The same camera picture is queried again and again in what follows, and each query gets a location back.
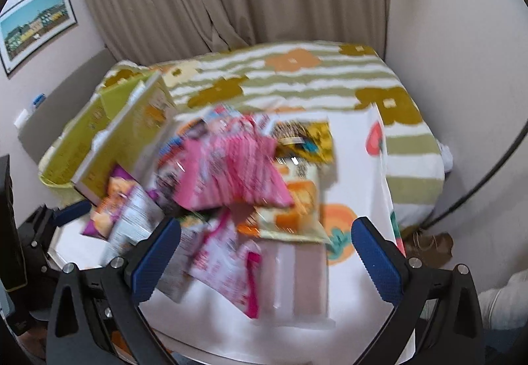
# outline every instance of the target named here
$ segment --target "black monitor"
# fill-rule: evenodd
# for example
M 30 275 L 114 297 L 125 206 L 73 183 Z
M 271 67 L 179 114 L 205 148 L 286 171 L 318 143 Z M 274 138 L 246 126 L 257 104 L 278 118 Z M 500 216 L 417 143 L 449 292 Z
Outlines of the black monitor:
M 27 284 L 24 255 L 13 211 L 9 155 L 0 157 L 0 280 L 7 292 Z

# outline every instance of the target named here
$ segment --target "picture frame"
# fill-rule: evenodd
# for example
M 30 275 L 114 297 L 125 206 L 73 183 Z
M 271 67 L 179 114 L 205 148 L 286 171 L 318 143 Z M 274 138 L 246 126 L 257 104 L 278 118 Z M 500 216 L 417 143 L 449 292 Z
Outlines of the picture frame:
M 77 24 L 70 0 L 21 0 L 0 15 L 0 59 L 9 78 L 50 39 Z

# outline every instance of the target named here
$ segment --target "purple snack bag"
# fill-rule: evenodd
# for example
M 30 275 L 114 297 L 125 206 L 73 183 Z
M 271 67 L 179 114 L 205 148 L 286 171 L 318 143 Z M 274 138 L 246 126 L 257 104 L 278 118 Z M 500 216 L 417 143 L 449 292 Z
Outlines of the purple snack bag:
M 130 173 L 120 165 L 115 165 L 108 179 L 107 196 L 97 208 L 92 209 L 90 220 L 82 234 L 106 240 L 119 219 L 130 192 L 138 185 Z

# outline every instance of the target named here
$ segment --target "plastic bag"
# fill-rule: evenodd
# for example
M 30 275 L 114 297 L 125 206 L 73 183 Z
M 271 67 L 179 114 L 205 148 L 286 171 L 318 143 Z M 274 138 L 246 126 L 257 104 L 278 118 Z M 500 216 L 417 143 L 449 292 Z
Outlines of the plastic bag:
M 277 140 L 277 157 L 301 157 L 317 164 L 334 162 L 328 121 L 275 121 L 269 135 Z
M 128 195 L 137 184 L 123 167 L 116 165 L 108 180 L 108 195 L 91 211 L 83 235 L 107 239 L 125 207 Z
M 319 221 L 317 166 L 293 157 L 277 159 L 275 167 L 286 182 L 294 206 L 287 209 L 259 207 L 238 225 L 238 231 L 265 239 L 330 243 Z
M 238 245 L 231 212 L 223 209 L 217 227 L 206 235 L 189 274 L 255 319 L 259 315 L 256 280 L 260 261 L 260 249 L 254 241 Z
M 216 121 L 217 134 L 183 142 L 184 169 L 174 201 L 188 210 L 236 202 L 287 207 L 293 204 L 273 165 L 276 140 L 262 136 L 251 118 Z
M 166 215 L 174 214 L 179 205 L 174 201 L 174 195 L 180 185 L 184 173 L 183 162 L 186 152 L 183 141 L 186 138 L 198 139 L 211 132 L 217 122 L 233 117 L 240 117 L 240 112 L 225 105 L 219 105 L 204 115 L 203 118 L 193 120 L 184 126 L 159 152 L 156 168 L 156 203 Z
M 162 219 L 163 211 L 149 194 L 139 184 L 133 186 L 108 238 L 101 266 L 149 238 Z
M 328 318 L 328 265 L 322 244 L 261 241 L 258 324 L 323 329 Z
M 208 224 L 203 215 L 194 213 L 180 219 L 181 238 L 178 247 L 163 271 L 157 288 L 178 303 L 192 280 L 188 275 L 192 258 L 203 244 Z

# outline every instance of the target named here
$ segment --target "orange food package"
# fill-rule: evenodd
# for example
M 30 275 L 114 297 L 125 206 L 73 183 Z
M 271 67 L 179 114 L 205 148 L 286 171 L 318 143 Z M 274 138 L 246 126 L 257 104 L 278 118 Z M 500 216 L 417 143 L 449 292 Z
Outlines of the orange food package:
M 238 231 L 249 236 L 282 241 L 330 243 L 319 221 L 319 173 L 306 160 L 278 158 L 275 166 L 294 200 L 290 208 L 258 207 Z

